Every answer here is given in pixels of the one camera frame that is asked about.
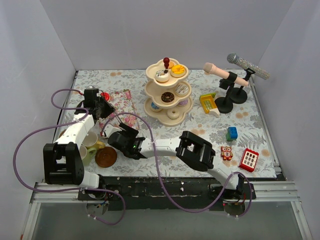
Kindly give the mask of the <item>red glazed donut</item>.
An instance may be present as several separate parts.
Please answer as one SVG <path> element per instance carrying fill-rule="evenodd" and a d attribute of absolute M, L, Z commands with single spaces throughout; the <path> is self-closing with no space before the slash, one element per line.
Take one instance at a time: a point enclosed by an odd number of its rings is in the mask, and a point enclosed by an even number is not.
<path fill-rule="evenodd" d="M 103 97 L 106 101 L 109 101 L 111 98 L 107 92 L 101 92 L 100 96 Z"/>

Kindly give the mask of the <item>floral serving tray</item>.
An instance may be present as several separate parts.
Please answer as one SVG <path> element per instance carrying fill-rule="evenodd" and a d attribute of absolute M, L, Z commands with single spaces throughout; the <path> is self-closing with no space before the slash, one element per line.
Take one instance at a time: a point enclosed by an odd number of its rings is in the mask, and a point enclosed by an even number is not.
<path fill-rule="evenodd" d="M 110 95 L 110 100 L 108 102 L 113 105 L 113 107 L 115 108 L 115 112 L 107 118 L 100 118 L 97 121 L 94 126 L 94 131 L 96 133 L 100 133 L 106 121 L 109 120 L 110 117 L 113 117 L 115 114 L 123 112 L 132 114 L 136 113 L 136 108 L 132 100 L 131 91 L 129 89 L 108 92 L 108 94 Z M 124 114 L 118 117 L 124 124 L 128 125 L 129 127 L 135 130 L 140 129 L 139 121 L 134 115 Z"/>

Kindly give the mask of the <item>blue glazed donut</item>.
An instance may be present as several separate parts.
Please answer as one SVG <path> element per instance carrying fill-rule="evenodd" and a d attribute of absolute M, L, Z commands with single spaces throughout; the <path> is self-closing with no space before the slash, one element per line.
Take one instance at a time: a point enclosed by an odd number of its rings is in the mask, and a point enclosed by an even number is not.
<path fill-rule="evenodd" d="M 151 102 L 150 109 L 153 112 L 160 112 L 162 110 L 162 108 L 158 107 L 154 102 Z"/>

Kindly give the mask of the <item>chocolate sprinkled donut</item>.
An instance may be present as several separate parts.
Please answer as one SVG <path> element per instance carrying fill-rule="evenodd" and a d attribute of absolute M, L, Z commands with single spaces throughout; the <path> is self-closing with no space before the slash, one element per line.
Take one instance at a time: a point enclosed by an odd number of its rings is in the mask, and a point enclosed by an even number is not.
<path fill-rule="evenodd" d="M 167 91 L 167 92 L 164 92 L 160 98 L 161 98 L 161 101 L 164 102 L 165 104 L 170 104 L 175 100 L 175 95 L 172 92 Z"/>

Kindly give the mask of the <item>cream three-tier dessert stand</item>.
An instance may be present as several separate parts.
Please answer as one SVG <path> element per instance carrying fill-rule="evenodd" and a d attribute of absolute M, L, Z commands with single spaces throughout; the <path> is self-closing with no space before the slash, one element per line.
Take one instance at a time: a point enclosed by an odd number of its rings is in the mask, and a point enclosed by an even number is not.
<path fill-rule="evenodd" d="M 166 127 L 180 125 L 193 108 L 189 69 L 174 58 L 165 57 L 145 70 L 144 112 Z"/>

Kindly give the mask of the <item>purple sprinkled donut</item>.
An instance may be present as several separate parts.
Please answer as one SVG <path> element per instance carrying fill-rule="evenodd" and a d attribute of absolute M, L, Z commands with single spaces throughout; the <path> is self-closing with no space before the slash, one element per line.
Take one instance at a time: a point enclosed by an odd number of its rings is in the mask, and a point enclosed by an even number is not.
<path fill-rule="evenodd" d="M 183 100 L 183 101 L 180 101 L 180 102 L 178 103 L 178 106 L 184 107 L 185 105 L 188 104 L 188 102 L 189 102 L 189 100 L 188 100 L 188 99 L 185 99 L 185 100 Z"/>

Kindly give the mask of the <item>white donut with chocolate square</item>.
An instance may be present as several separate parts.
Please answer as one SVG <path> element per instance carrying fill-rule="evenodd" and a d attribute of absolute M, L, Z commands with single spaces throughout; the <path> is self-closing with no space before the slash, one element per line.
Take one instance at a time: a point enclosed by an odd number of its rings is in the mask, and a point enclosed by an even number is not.
<path fill-rule="evenodd" d="M 165 83 L 169 80 L 170 73 L 167 69 L 158 70 L 155 73 L 154 78 L 159 83 Z"/>

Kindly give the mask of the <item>white donut chocolate stripes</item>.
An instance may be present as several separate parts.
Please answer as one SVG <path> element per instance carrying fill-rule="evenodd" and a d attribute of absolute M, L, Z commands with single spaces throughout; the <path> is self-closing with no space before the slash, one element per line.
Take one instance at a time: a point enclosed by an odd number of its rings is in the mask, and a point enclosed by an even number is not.
<path fill-rule="evenodd" d="M 190 92 L 190 88 L 187 84 L 181 83 L 175 87 L 174 93 L 179 97 L 184 97 L 188 95 Z"/>

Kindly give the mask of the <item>orange round biscuit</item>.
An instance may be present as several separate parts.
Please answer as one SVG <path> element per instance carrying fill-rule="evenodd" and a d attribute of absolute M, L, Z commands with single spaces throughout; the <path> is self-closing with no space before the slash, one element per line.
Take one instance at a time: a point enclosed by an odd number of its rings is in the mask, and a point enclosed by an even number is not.
<path fill-rule="evenodd" d="M 168 68 L 169 68 L 169 69 L 171 69 L 174 65 L 175 65 L 175 64 L 174 64 L 173 62 L 171 62 L 171 61 L 170 61 L 170 62 L 169 62 L 169 67 L 168 67 Z"/>

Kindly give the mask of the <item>yellow glazed donut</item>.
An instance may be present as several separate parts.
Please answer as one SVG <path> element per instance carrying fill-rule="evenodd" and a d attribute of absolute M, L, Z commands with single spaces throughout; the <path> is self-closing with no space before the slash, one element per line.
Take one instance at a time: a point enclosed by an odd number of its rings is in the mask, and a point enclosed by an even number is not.
<path fill-rule="evenodd" d="M 186 68 L 181 64 L 174 65 L 170 70 L 170 75 L 175 78 L 183 77 L 185 74 Z"/>

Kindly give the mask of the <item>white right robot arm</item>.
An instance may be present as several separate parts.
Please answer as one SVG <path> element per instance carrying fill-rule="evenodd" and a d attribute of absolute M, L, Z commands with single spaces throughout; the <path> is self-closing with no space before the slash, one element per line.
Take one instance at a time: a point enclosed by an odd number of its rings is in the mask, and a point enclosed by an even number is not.
<path fill-rule="evenodd" d="M 207 172 L 221 185 L 225 185 L 230 198 L 237 199 L 244 194 L 244 178 L 236 173 L 227 180 L 232 170 L 221 161 L 215 160 L 216 152 L 207 140 L 190 131 L 183 131 L 178 137 L 158 140 L 137 137 L 138 133 L 138 130 L 121 123 L 119 127 L 107 124 L 100 135 L 127 158 L 139 160 L 155 156 L 174 156 L 191 169 Z"/>

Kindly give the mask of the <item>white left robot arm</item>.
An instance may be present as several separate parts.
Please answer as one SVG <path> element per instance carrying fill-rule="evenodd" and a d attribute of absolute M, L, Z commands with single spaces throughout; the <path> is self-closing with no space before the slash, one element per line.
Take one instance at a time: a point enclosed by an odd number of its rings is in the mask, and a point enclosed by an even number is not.
<path fill-rule="evenodd" d="M 84 169 L 80 148 L 97 120 L 107 118 L 115 109 L 97 88 L 85 89 L 83 96 L 64 134 L 43 147 L 44 176 L 47 184 L 88 188 L 95 200 L 101 200 L 106 196 L 106 187 L 100 183 L 98 174 Z"/>

